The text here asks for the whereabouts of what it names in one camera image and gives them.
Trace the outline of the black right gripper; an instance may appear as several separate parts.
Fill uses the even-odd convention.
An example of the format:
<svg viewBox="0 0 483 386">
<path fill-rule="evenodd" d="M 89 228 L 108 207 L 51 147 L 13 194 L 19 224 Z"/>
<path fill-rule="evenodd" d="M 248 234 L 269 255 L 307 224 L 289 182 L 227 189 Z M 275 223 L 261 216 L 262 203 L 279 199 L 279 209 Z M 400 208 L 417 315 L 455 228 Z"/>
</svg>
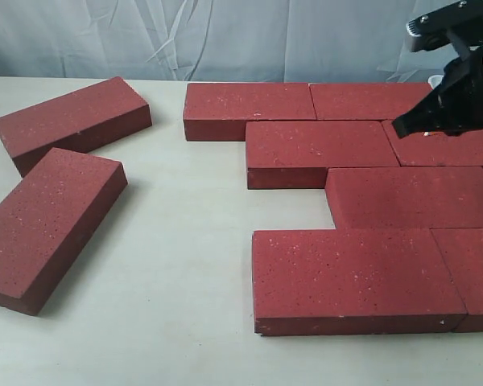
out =
<svg viewBox="0 0 483 386">
<path fill-rule="evenodd" d="M 458 137 L 483 130 L 483 45 L 444 67 L 440 83 L 417 105 L 392 121 L 395 133 Z"/>
</svg>

